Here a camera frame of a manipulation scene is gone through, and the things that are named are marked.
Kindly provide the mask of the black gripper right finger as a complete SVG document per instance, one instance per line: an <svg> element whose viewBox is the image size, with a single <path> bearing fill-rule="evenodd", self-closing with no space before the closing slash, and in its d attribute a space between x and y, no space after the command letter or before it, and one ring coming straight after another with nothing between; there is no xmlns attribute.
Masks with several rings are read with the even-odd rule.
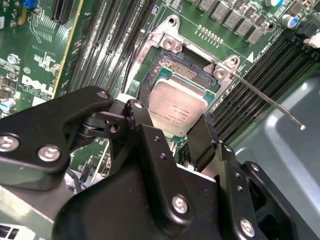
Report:
<svg viewBox="0 0 320 240"><path fill-rule="evenodd" d="M290 204L255 163L239 163L219 141L212 116L202 114L189 130L191 162L218 185L219 231L225 240L296 240Z"/></svg>

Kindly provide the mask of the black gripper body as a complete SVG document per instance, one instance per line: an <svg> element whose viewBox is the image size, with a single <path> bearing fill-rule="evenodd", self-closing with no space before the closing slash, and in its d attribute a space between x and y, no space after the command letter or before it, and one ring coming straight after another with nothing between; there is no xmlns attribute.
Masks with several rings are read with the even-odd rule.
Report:
<svg viewBox="0 0 320 240"><path fill-rule="evenodd" d="M195 207L195 219L179 240L230 240L220 217L218 184L183 166L178 172ZM73 196L59 211L54 240L169 240L155 222L141 169L133 163Z"/></svg>

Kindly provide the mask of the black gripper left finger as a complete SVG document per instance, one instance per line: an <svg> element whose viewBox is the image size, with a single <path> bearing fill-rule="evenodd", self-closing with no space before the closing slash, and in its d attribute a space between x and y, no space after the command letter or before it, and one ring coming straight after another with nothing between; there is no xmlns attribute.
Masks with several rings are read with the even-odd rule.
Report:
<svg viewBox="0 0 320 240"><path fill-rule="evenodd" d="M69 167L71 152L102 137L117 144L117 164L140 162L158 225L191 225L194 206L163 132L139 101L129 100L118 114L110 112L113 102L101 88L89 86L2 118L1 184L52 190Z"/></svg>

